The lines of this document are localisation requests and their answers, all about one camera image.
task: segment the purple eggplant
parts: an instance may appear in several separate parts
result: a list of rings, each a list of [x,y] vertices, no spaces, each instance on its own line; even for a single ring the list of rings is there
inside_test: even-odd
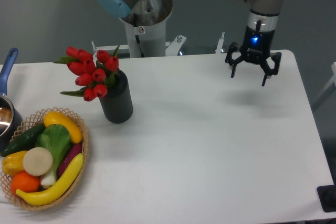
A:
[[[57,169],[57,175],[58,177],[62,176],[65,169],[70,164],[71,160],[73,160],[74,157],[77,156],[77,154],[82,152],[82,145],[81,144],[75,144],[73,147],[70,148],[68,154],[65,156],[63,161],[60,163]]]

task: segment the saucepan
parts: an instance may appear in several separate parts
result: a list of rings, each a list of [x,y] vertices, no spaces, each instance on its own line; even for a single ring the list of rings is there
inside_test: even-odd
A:
[[[12,70],[17,48],[12,48],[0,72],[0,151],[3,151],[9,144],[12,135],[21,125],[22,117],[14,108],[12,102],[7,98],[7,82],[9,73]]]

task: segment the white cylindrical base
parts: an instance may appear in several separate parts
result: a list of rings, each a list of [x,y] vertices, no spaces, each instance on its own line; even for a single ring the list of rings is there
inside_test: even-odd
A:
[[[141,57],[139,46],[145,57],[165,56],[166,19],[158,24],[145,26],[144,33],[139,32],[143,27],[133,27],[126,22],[124,24],[131,58]],[[136,35],[139,37],[140,44],[137,43]]]

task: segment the bok choy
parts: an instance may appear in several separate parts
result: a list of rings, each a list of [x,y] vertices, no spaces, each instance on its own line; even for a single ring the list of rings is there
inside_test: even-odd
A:
[[[43,147],[53,156],[51,169],[41,177],[41,185],[44,188],[52,186],[57,180],[57,168],[67,154],[71,143],[71,137],[67,128],[60,124],[48,126],[38,137],[35,146]]]

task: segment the wicker basket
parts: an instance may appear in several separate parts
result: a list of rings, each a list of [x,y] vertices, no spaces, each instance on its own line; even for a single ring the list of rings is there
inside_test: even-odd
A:
[[[83,156],[84,156],[84,163],[83,163],[83,167],[81,168],[77,178],[72,183],[70,188],[57,200],[55,200],[55,201],[53,201],[49,204],[42,205],[42,206],[32,206],[32,205],[28,204],[26,201],[24,201],[22,198],[13,195],[13,193],[10,189],[11,188],[10,184],[11,184],[12,178],[9,175],[6,175],[1,171],[0,172],[0,185],[3,189],[3,192],[5,193],[5,197],[14,206],[21,207],[21,208],[26,209],[26,210],[32,210],[32,211],[34,211],[34,210],[44,210],[44,209],[53,207],[53,206],[61,203],[65,198],[67,198],[73,192],[73,190],[77,186],[78,182],[80,181],[80,179],[82,177],[84,167],[85,167],[85,164],[86,164],[86,160],[88,158],[88,153],[89,153],[88,129],[87,129],[84,121],[80,118],[80,116],[78,114],[76,114],[75,112],[70,111],[69,109],[62,109],[62,108],[56,108],[55,107],[53,109],[41,110],[41,111],[36,112],[36,114],[34,114],[34,115],[33,114],[30,115],[30,117],[26,118],[26,120],[21,123],[21,126],[19,126],[17,128],[17,131],[12,136],[12,140],[15,139],[17,136],[19,136],[20,134],[22,134],[27,129],[31,128],[32,126],[34,126],[36,124],[39,124],[39,123],[42,123],[44,116],[50,111],[58,111],[58,112],[61,112],[65,115],[67,115],[81,129],[82,134],[83,134],[82,153],[83,153]]]

